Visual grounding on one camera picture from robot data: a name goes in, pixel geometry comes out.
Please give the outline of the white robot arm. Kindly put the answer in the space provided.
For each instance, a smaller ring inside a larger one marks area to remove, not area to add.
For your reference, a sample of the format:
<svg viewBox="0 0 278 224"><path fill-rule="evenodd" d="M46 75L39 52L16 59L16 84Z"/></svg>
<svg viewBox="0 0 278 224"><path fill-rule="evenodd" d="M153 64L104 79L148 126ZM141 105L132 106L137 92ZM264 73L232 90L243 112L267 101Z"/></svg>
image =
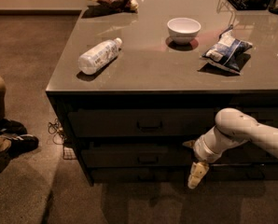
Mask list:
<svg viewBox="0 0 278 224"><path fill-rule="evenodd" d="M224 108L215 115L215 125L197 140L185 141L197 158L190 168L188 187L195 189L209 171L209 164L228 150L247 142L278 159L278 128L262 124L238 109Z"/></svg>

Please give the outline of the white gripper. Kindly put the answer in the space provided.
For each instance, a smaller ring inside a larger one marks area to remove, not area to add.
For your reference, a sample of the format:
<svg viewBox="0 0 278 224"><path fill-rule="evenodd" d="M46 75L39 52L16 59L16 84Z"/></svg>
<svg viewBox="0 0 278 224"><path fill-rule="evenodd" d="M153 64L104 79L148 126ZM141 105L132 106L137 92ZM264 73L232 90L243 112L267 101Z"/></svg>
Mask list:
<svg viewBox="0 0 278 224"><path fill-rule="evenodd" d="M183 143L184 147L193 148L195 157L199 160L193 162L188 177L188 187L195 189L209 171L209 164L221 157L221 152L215 150L216 138L213 134L203 134L196 141Z"/></svg>

